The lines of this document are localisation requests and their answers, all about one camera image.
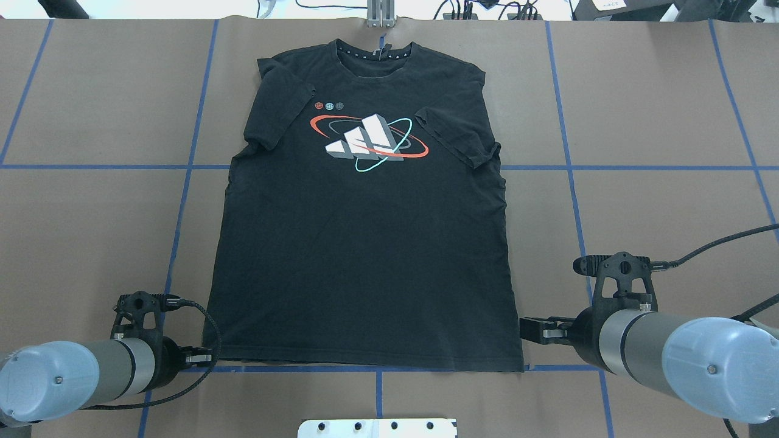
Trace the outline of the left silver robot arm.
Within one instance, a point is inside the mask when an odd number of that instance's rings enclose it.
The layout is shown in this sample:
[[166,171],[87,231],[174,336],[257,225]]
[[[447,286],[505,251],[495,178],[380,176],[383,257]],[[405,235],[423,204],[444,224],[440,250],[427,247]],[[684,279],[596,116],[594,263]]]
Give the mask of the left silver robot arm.
[[[179,346],[164,335],[167,311],[200,311],[216,333],[211,347]],[[179,372],[203,367],[210,374],[222,355],[222,333],[197,302],[172,294],[123,294],[113,308],[108,340],[53,341],[25,346],[2,358],[3,429],[60,419],[79,410],[143,409],[159,401],[115,405],[121,397],[166,386]]]

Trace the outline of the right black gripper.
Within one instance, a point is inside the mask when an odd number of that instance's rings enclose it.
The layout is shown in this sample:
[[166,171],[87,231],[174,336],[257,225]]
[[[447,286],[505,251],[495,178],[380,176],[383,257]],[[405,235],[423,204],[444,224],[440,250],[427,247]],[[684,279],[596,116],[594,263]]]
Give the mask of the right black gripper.
[[600,334],[607,319],[621,310],[640,310],[642,304],[658,310],[651,281],[653,268],[649,257],[628,252],[577,258],[573,271],[596,279],[592,305],[574,322],[570,317],[520,317],[521,338],[540,346],[573,346],[585,363],[606,367]]

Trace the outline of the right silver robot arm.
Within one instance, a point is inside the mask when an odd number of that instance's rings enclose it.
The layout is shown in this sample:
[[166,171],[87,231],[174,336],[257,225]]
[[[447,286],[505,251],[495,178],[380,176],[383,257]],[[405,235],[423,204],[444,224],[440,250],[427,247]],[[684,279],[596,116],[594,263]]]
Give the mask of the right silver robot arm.
[[668,268],[628,252],[585,255],[592,304],[575,317],[522,317],[523,340],[571,346],[596,368],[676,397],[707,415],[760,424],[777,416],[777,337],[725,317],[659,311],[651,275]]

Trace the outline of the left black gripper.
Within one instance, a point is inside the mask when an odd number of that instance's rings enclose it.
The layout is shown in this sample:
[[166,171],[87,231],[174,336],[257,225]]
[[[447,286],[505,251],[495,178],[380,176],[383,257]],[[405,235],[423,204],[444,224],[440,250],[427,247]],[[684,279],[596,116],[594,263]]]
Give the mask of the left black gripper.
[[170,309],[164,294],[134,292],[119,296],[110,337],[127,347],[133,358],[129,390],[161,388],[184,368],[212,365],[209,347],[179,347],[164,335],[162,313]]

